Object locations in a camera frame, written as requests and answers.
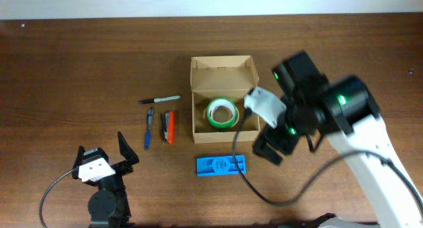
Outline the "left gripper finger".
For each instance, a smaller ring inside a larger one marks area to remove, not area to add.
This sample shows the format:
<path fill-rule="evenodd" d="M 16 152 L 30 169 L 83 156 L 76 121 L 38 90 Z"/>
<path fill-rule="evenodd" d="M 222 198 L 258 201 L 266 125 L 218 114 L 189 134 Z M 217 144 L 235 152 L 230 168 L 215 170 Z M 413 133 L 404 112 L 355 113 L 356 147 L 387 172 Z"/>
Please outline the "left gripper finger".
<path fill-rule="evenodd" d="M 78 148 L 77 157 L 76 157 L 74 165 L 73 165 L 74 169 L 76 169 L 76 168 L 78 168 L 79 166 L 82 165 L 84 153 L 85 153 L 85 148 L 82 145 L 80 145 L 79 148 Z"/>
<path fill-rule="evenodd" d="M 139 157 L 135 151 L 128 145 L 123 134 L 118 132 L 118 144 L 120 148 L 120 154 L 129 162 L 129 164 L 134 165 L 139 163 Z"/>

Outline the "green tape roll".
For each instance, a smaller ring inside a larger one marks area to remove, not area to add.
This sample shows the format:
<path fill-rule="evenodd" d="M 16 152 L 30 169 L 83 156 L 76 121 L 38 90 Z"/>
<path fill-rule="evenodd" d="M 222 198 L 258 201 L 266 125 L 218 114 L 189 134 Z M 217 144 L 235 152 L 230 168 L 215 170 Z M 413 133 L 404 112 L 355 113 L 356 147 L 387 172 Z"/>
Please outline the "green tape roll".
<path fill-rule="evenodd" d="M 211 126 L 226 130 L 239 121 L 239 109 L 227 97 L 217 97 L 210 101 L 206 108 L 206 117 Z"/>

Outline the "blue plastic case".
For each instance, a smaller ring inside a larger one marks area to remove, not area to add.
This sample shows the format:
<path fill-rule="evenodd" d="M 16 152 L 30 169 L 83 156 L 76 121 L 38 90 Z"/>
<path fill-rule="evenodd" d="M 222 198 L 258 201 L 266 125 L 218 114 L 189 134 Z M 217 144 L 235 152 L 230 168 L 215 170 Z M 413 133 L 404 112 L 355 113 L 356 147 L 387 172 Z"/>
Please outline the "blue plastic case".
<path fill-rule="evenodd" d="M 236 162 L 243 174 L 247 172 L 244 155 L 236 155 Z M 238 174 L 232 155 L 217 157 L 200 157 L 196 159 L 196 172 L 198 177 L 227 176 Z"/>

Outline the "white masking tape roll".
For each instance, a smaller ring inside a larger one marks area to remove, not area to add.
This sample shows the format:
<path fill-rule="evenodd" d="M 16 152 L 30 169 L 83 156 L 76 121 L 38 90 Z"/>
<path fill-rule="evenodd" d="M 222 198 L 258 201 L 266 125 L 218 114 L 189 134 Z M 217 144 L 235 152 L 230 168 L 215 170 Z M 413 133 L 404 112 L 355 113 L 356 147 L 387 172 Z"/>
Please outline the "white masking tape roll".
<path fill-rule="evenodd" d="M 215 119 L 215 115 L 220 109 L 230 115 L 228 119 L 224 119 L 222 122 Z M 203 118 L 205 118 L 212 127 L 222 130 L 235 126 L 239 121 L 239 116 L 239 109 L 231 101 L 226 100 L 216 100 L 210 102 L 203 112 Z"/>

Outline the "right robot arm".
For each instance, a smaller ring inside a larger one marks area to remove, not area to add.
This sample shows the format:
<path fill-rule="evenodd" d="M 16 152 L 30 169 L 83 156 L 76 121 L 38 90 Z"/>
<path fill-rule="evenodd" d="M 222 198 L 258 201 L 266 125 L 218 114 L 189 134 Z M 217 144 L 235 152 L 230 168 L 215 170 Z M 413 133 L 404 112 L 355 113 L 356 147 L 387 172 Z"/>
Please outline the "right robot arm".
<path fill-rule="evenodd" d="M 255 87 L 244 107 L 266 122 L 253 151 L 275 165 L 319 132 L 346 161 L 382 227 L 421 227 L 422 196 L 389 139 L 380 109 L 354 75 L 331 83 L 300 52 L 273 68 L 283 97 Z"/>

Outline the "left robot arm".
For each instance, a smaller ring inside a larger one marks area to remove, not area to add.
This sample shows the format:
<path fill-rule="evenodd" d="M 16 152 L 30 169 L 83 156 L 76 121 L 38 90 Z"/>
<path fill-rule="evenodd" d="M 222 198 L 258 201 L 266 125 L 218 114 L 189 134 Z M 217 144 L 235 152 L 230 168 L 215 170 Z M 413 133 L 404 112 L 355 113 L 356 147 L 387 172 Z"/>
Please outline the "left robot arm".
<path fill-rule="evenodd" d="M 109 164 L 108 155 L 100 148 L 89 151 L 80 146 L 72 177 L 82 183 L 98 188 L 89 199 L 87 209 L 91 216 L 90 227 L 135 227 L 123 177 L 134 171 L 139 157 L 118 132 L 118 145 L 124 160 Z"/>

